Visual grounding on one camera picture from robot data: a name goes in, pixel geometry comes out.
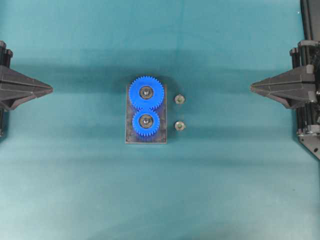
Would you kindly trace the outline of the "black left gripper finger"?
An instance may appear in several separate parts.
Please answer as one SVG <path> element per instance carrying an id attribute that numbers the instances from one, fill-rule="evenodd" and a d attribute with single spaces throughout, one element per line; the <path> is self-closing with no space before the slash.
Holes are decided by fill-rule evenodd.
<path id="1" fill-rule="evenodd" d="M 45 89 L 37 92 L 27 93 L 22 96 L 12 96 L 9 99 L 1 99 L 0 108 L 5 109 L 6 111 L 12 111 L 21 104 L 51 94 L 52 92 L 53 89 Z"/>
<path id="2" fill-rule="evenodd" d="M 0 88 L 5 91 L 38 91 L 53 88 L 6 66 L 0 66 Z"/>

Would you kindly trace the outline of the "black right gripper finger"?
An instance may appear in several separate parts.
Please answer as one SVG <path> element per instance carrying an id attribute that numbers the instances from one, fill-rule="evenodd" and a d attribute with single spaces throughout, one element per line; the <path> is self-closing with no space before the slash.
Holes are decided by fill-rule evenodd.
<path id="1" fill-rule="evenodd" d="M 251 87 L 253 93 L 267 97 L 282 104 L 287 109 L 297 109 L 308 103 L 316 102 L 316 93 L 303 89 L 270 91 L 258 87 Z"/>
<path id="2" fill-rule="evenodd" d="M 315 66 L 312 64 L 308 64 L 305 66 L 293 68 L 279 75 L 268 77 L 264 80 L 255 82 L 250 87 L 252 89 L 259 89 L 261 87 L 270 87 L 278 85 L 314 83 L 315 79 Z"/>

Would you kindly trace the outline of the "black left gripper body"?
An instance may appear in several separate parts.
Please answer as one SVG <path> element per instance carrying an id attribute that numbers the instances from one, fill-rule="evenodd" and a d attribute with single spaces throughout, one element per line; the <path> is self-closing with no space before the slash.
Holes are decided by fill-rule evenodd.
<path id="1" fill-rule="evenodd" d="M 0 65 L 5 66 L 7 68 L 10 67 L 11 58 L 13 57 L 13 52 L 10 49 L 7 49 L 6 43 L 1 40 L 0 41 Z M 0 106 L 0 136 L 4 135 L 5 129 L 5 108 Z"/>

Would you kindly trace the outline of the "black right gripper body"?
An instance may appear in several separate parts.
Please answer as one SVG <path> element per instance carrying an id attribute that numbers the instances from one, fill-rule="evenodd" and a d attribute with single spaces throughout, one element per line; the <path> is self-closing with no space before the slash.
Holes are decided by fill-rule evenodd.
<path id="1" fill-rule="evenodd" d="M 292 67 L 312 65 L 315 75 L 315 97 L 316 102 L 304 103 L 295 110 L 296 134 L 318 135 L 320 133 L 320 42 L 300 41 L 298 47 L 290 50 Z"/>

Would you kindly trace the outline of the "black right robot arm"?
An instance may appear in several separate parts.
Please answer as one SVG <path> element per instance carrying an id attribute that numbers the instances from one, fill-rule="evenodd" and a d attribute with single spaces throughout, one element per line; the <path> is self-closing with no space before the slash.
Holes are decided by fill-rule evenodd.
<path id="1" fill-rule="evenodd" d="M 320 157 L 320 2 L 300 2 L 304 39 L 290 50 L 292 69 L 255 82 L 250 91 L 294 110 L 298 141 Z"/>

